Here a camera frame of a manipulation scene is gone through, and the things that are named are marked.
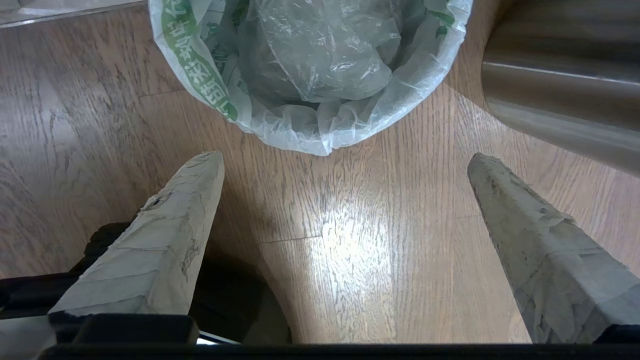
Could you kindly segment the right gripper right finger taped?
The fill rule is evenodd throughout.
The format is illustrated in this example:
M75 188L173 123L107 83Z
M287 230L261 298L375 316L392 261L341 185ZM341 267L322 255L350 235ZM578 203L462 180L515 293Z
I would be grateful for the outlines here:
M531 340L638 344L640 280L503 162L467 176Z

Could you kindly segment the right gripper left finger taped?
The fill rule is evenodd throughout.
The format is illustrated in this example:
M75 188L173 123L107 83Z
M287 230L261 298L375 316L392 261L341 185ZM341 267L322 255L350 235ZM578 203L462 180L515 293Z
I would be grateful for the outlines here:
M194 298L225 177L221 152L185 162L49 311L185 315Z

